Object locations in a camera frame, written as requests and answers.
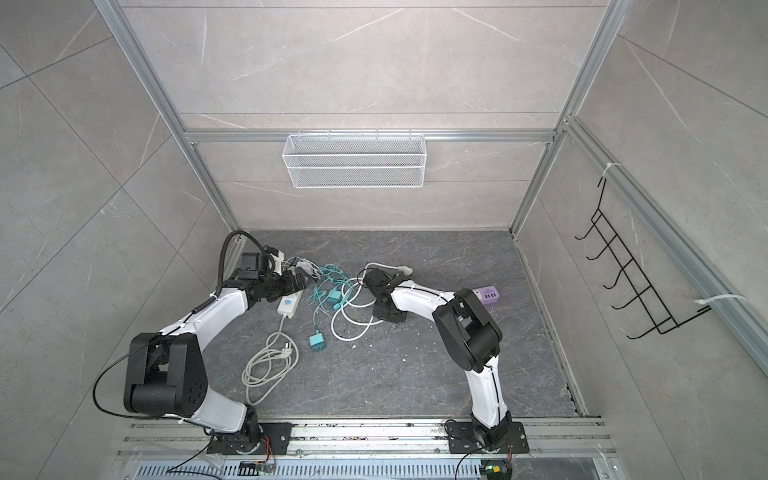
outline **robotic arm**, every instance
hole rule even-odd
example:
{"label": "robotic arm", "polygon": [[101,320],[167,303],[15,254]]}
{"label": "robotic arm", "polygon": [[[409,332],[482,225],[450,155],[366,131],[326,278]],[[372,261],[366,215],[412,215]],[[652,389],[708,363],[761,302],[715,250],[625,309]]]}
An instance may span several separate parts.
{"label": "robotic arm", "polygon": [[[262,299],[275,301],[303,290],[312,277],[300,267],[281,268],[275,249],[245,253],[241,268],[218,295],[159,333],[131,342],[124,390],[129,412],[184,419],[210,429],[225,452],[253,452],[263,437],[252,406],[235,402],[208,386],[202,351],[233,319]],[[442,292],[407,276],[371,269],[363,284],[375,296],[374,316],[405,321],[407,312],[435,322],[451,359],[465,370],[472,394],[477,440],[484,448],[504,442],[511,416],[498,377],[501,330],[472,290]]]}
{"label": "robotic arm", "polygon": [[363,282],[376,297],[377,318],[402,322],[413,312],[435,322],[448,355],[467,375],[477,440],[484,447],[499,446],[512,424],[498,377],[502,332],[481,303],[479,291],[442,292],[381,270],[368,272]]}

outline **red wire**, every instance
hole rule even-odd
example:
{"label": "red wire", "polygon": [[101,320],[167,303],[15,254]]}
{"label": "red wire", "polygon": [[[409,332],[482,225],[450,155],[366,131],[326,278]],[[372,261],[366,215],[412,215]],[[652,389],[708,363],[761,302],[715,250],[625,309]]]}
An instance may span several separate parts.
{"label": "red wire", "polygon": [[270,459],[270,452],[272,452],[270,447],[270,437],[265,435],[264,438],[266,439],[266,458],[263,461],[259,460],[257,463],[266,463]]}
{"label": "red wire", "polygon": [[272,446],[267,442],[266,449],[269,451],[269,453],[272,454],[272,461],[275,462],[275,468],[277,468],[277,457],[275,456],[274,452],[272,452]]}

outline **black wire rack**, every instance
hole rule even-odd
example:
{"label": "black wire rack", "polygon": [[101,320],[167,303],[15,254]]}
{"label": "black wire rack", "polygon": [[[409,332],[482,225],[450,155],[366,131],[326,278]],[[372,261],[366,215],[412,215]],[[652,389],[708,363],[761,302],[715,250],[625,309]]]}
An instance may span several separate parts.
{"label": "black wire rack", "polygon": [[[587,260],[597,260],[598,258],[600,258],[602,256],[603,253],[608,251],[608,252],[611,252],[612,257],[614,258],[614,260],[616,260],[616,263],[620,267],[619,268],[619,273],[616,275],[616,280],[614,280],[613,284],[611,284],[610,286],[603,285],[603,288],[605,288],[607,290],[611,290],[611,289],[615,288],[616,285],[618,285],[619,279],[621,278],[621,276],[623,274],[624,277],[629,282],[630,286],[632,287],[632,290],[634,291],[634,296],[631,299],[629,299],[629,301],[627,301],[624,305],[622,305],[622,306],[613,306],[613,305],[611,305],[611,308],[613,308],[614,310],[622,310],[624,308],[627,308],[635,300],[637,300],[637,301],[639,301],[641,303],[641,305],[643,306],[643,309],[645,310],[645,313],[648,315],[648,318],[650,318],[650,321],[654,324],[654,326],[652,326],[650,329],[646,330],[645,332],[642,332],[640,335],[637,335],[637,336],[627,335],[627,338],[632,339],[632,340],[636,340],[636,339],[639,339],[639,338],[642,338],[642,337],[646,336],[648,333],[651,333],[654,330],[659,332],[659,334],[664,335],[665,333],[669,333],[671,330],[679,328],[679,327],[685,325],[686,323],[690,322],[691,320],[697,318],[698,316],[702,316],[703,314],[705,314],[705,313],[709,312],[710,310],[712,310],[712,308],[710,306],[705,306],[703,308],[698,309],[696,311],[696,314],[693,315],[692,317],[690,317],[690,318],[688,318],[686,320],[682,320],[682,321],[676,319],[674,317],[674,315],[672,315],[670,310],[667,308],[667,304],[664,303],[664,301],[661,299],[661,296],[656,291],[656,287],[654,287],[654,285],[648,279],[648,276],[643,271],[643,267],[637,262],[637,260],[635,260],[634,255],[627,248],[627,244],[624,243],[624,241],[621,239],[621,237],[619,237],[619,234],[614,229],[614,226],[611,225],[611,222],[608,220],[608,218],[605,216],[605,214],[601,210],[601,205],[603,203],[603,194],[605,193],[605,183],[606,183],[605,182],[605,178],[601,178],[600,181],[598,182],[598,188],[601,188],[600,200],[598,200],[598,208],[594,211],[594,213],[592,214],[592,217],[590,217],[590,222],[592,224],[591,227],[589,227],[589,230],[587,230],[587,233],[585,233],[584,236],[582,236],[582,237],[575,237],[575,239],[576,240],[584,240],[585,238],[587,238],[587,235],[589,235],[592,232],[592,230],[598,232],[598,234],[600,235],[600,238],[605,243],[605,247],[603,247],[603,250],[600,250],[600,253],[598,253],[597,256],[595,256],[595,257],[587,257]],[[598,221],[600,221],[600,220],[605,220],[605,224],[607,225],[608,232],[609,232],[607,235],[604,234],[600,230],[600,227],[598,227]],[[624,250],[627,251],[627,255],[629,256],[629,260],[627,260],[626,262],[622,262],[621,260],[619,260],[619,256],[616,254],[616,251],[614,251],[614,247],[611,246],[611,244],[615,245],[616,242],[620,243],[621,246],[624,248]],[[642,275],[642,278],[645,280],[645,283],[647,284],[644,288],[642,288],[642,290],[638,289],[638,286],[635,284],[635,282],[632,281],[629,273],[627,273],[627,268],[630,265],[632,265],[632,264],[634,265],[634,267],[637,268],[637,270],[640,271],[640,274]],[[643,295],[646,294],[646,293],[649,294],[649,295],[655,295],[656,298],[658,299],[658,303],[662,307],[662,310],[664,312],[665,318],[663,320],[661,320],[660,322],[657,322],[655,320],[654,315],[651,314],[651,312],[650,312],[650,310],[648,308],[648,301],[644,300],[644,298],[643,298]]]}

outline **gray tile wall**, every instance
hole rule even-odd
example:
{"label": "gray tile wall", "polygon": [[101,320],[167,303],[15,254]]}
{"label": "gray tile wall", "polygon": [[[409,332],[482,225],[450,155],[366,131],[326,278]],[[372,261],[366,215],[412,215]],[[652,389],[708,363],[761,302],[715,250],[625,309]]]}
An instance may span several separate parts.
{"label": "gray tile wall", "polygon": [[[552,128],[605,2],[123,5],[189,128]],[[278,144],[201,150],[243,227],[506,229],[543,147],[430,144],[423,188],[376,191],[294,189]]]}
{"label": "gray tile wall", "polygon": [[296,189],[282,144],[200,144],[246,228],[496,230],[509,227],[544,144],[435,142],[427,148],[421,188]]}
{"label": "gray tile wall", "polygon": [[218,128],[553,127],[604,11],[547,0],[140,3],[124,10],[179,112]]}
{"label": "gray tile wall", "polygon": [[0,478],[100,478],[92,382],[206,296],[227,228],[90,0],[4,5],[0,124]]}
{"label": "gray tile wall", "polygon": [[[632,478],[762,478],[768,381],[714,313],[679,329],[628,339],[652,325],[593,231],[601,171],[566,140],[526,220],[520,244],[589,413],[606,419]],[[697,308],[696,290],[609,185],[602,210],[677,319]],[[608,235],[607,225],[598,227]],[[614,242],[622,259],[627,251]],[[630,271],[643,288],[639,272]],[[660,305],[645,295],[657,321]]]}
{"label": "gray tile wall", "polygon": [[[766,14],[748,0],[637,0],[579,112],[764,318]],[[602,248],[594,232],[574,238],[590,225],[599,176],[566,141],[520,239],[590,413],[606,418],[634,478],[764,477],[768,381],[728,328],[707,313],[631,340],[651,326],[640,304],[610,308],[632,297],[629,285],[603,288],[618,266],[585,259]],[[696,291],[610,187],[603,205],[670,311],[692,315]],[[624,378],[606,382],[605,363]]]}
{"label": "gray tile wall", "polygon": [[768,319],[768,3],[635,2],[579,117]]}

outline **purple power strip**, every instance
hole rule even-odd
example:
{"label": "purple power strip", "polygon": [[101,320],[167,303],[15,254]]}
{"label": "purple power strip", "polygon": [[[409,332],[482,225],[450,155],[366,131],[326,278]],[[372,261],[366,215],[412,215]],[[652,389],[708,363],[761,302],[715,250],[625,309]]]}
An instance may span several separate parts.
{"label": "purple power strip", "polygon": [[496,287],[493,285],[476,288],[473,292],[475,292],[475,295],[478,296],[480,303],[483,305],[490,305],[491,303],[498,302],[498,290],[496,290]]}

